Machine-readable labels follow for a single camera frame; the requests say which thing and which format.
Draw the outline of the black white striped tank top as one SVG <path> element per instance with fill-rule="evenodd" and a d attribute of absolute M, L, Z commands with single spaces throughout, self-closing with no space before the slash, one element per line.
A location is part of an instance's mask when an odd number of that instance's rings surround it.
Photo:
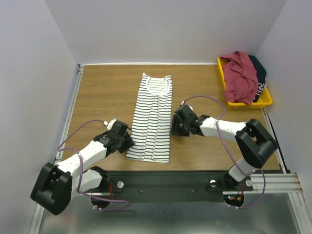
<path fill-rule="evenodd" d="M 172 96 L 170 75 L 153 78 L 142 74 L 131 127 L 135 144 L 128 149 L 126 159 L 170 162 Z"/>

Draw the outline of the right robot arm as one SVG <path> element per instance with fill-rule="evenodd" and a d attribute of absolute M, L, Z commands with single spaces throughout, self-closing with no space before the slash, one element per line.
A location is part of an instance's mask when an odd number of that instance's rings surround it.
<path fill-rule="evenodd" d="M 171 134 L 188 137 L 218 137 L 225 144 L 237 143 L 242 157 L 234 160 L 231 169 L 222 177 L 211 177 L 210 192 L 252 190 L 251 175 L 261 169 L 278 148 L 277 142 L 256 119 L 248 122 L 229 122 L 211 116 L 197 116 L 189 105 L 178 107 L 172 118 Z"/>

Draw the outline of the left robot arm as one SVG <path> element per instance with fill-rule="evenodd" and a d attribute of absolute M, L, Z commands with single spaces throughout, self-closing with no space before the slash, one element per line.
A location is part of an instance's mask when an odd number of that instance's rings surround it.
<path fill-rule="evenodd" d="M 101 121 L 106 132 L 95 136 L 82 150 L 68 159 L 43 165 L 30 198 L 50 213 L 59 215 L 70 201 L 84 195 L 97 202 L 93 206 L 99 211 L 107 211 L 112 203 L 130 205 L 126 200 L 113 200 L 113 185 L 108 173 L 94 163 L 118 151 L 123 153 L 134 145 L 129 134 L 129 126 L 117 119 Z"/>

